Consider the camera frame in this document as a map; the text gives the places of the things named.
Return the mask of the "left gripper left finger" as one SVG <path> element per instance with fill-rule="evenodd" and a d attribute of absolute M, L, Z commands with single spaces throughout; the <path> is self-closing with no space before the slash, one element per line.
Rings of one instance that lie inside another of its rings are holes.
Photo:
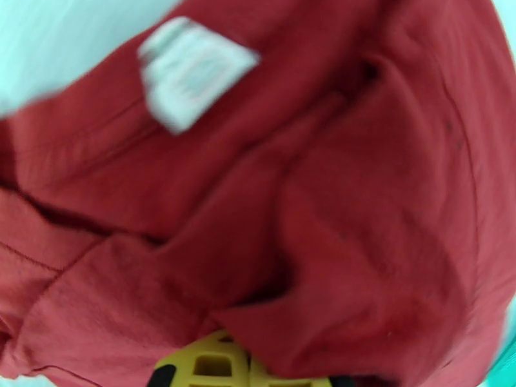
<path fill-rule="evenodd" d="M 221 330 L 157 362 L 148 386 L 249 386 L 248 354 Z"/>

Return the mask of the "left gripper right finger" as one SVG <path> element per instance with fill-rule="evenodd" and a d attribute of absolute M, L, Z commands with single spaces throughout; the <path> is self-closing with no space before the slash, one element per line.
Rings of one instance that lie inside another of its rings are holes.
<path fill-rule="evenodd" d="M 354 380 L 350 377 L 318 377 L 314 379 L 287 379 L 278 377 L 268 371 L 254 357 L 250 356 L 250 386 L 260 387 L 331 387 L 331 386 L 356 386 Z"/>

